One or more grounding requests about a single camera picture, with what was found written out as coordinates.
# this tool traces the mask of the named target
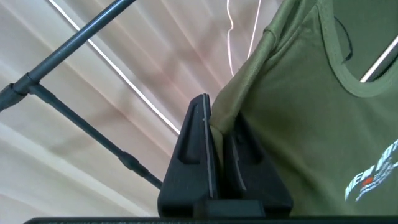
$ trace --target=wire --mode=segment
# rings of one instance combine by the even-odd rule
[[[250,47],[249,47],[249,52],[248,52],[247,59],[250,57],[251,48],[253,47],[254,34],[256,34],[257,21],[259,19],[259,14],[260,14],[260,6],[261,6],[261,0],[259,0],[259,5],[257,7],[256,20],[254,21],[253,33],[252,33],[252,36],[251,36]]]
[[[68,16],[68,14],[57,4],[54,0],[49,0],[49,2],[58,10],[59,13],[77,30],[80,30],[80,27]],[[130,81],[130,79],[117,67],[111,59],[106,56],[106,54],[96,45],[92,40],[88,40],[88,43],[102,56],[106,62],[115,70],[115,72],[138,94],[138,96],[148,105],[155,114],[160,117],[171,129],[173,129],[177,134],[180,134],[180,130],[176,128],[173,123],[168,120],[157,108],[153,105],[148,98]]]
[[[234,29],[234,21],[232,20],[231,13],[229,12],[229,0],[226,0],[226,12],[228,13],[229,21],[231,22],[231,28],[226,33],[226,46],[228,49],[228,62],[229,68],[231,69],[231,74],[234,76],[234,71],[232,69],[232,60],[231,60],[231,40],[230,40],[230,33]]]
[[[259,4],[257,7],[256,20],[254,21],[253,33],[251,36],[251,41],[250,41],[249,52],[248,52],[247,58],[250,57],[251,49],[253,47],[254,35],[256,34],[257,22],[258,22],[259,14],[260,14],[260,6],[261,6],[261,0],[259,0]],[[227,49],[228,49],[228,62],[229,62],[229,69],[231,70],[231,74],[232,74],[232,76],[234,76],[234,71],[232,69],[231,37],[230,37],[231,31],[234,29],[234,21],[232,20],[231,13],[229,11],[229,0],[226,0],[226,12],[228,13],[229,21],[231,22],[231,28],[229,28],[229,30],[226,34],[226,44],[227,44]]]

